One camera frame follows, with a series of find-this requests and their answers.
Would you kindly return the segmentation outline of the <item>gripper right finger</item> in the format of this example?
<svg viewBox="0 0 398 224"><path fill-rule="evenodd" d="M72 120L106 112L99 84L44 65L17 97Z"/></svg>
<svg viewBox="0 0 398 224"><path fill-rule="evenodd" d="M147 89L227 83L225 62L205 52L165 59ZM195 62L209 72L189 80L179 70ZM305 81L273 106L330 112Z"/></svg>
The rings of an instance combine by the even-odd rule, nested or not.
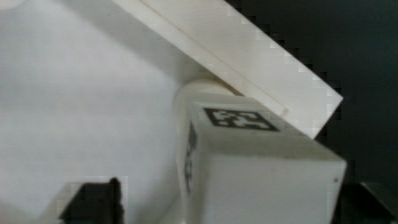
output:
<svg viewBox="0 0 398 224"><path fill-rule="evenodd" d="M346 224L398 224L398 198L376 182L344 187Z"/></svg>

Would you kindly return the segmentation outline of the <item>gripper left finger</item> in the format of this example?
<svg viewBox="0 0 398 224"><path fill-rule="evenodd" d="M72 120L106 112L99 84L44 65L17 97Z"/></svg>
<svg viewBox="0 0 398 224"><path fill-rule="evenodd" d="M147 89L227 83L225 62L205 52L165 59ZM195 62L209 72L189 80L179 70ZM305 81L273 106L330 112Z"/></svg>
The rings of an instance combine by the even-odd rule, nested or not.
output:
<svg viewBox="0 0 398 224"><path fill-rule="evenodd" d="M115 177L104 182L63 185L40 224L124 224L122 186Z"/></svg>

